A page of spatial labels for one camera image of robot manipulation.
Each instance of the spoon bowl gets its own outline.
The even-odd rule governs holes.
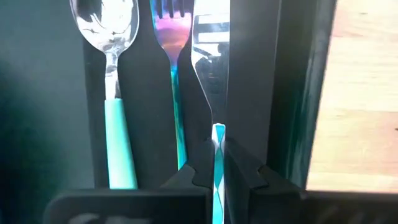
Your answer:
[[[136,38],[137,0],[70,0],[70,6],[81,34],[106,54],[120,55]]]

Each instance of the fork tines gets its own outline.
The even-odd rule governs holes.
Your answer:
[[[185,15],[184,0],[156,0],[156,13],[159,18],[163,18],[163,14],[169,13],[170,18],[174,17],[175,12],[180,12],[181,17]]]

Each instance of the spoon handle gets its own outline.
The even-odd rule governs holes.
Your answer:
[[[105,127],[109,188],[137,189],[122,99],[105,100]]]
[[[214,161],[214,184],[213,194],[213,223],[222,223],[224,220],[224,152],[223,141],[225,136],[225,125],[213,124],[211,138],[214,142],[216,155]]]

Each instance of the dark green surface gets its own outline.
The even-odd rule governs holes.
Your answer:
[[[59,190],[93,187],[82,41],[68,1],[0,1],[3,223],[41,223]]]
[[[231,1],[225,135],[262,162],[267,160],[279,5],[279,0]]]
[[[336,1],[282,1],[267,165],[305,188]]]

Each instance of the black cutlery holder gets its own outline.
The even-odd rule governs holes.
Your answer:
[[[77,190],[60,194],[44,213],[44,224],[68,223],[82,215],[104,223],[122,217],[136,223],[211,224],[214,149],[211,139],[159,189]]]
[[[230,214],[226,223],[398,222],[398,195],[303,190],[232,139],[227,141],[224,174]]]
[[[153,189],[177,172],[177,143],[170,63],[155,38],[149,1],[139,1],[139,13],[136,39],[120,56],[118,74],[138,186]],[[191,46],[189,40],[178,61],[188,154],[211,137],[210,108],[192,67]],[[84,53],[95,181],[107,187],[105,56],[86,41]]]

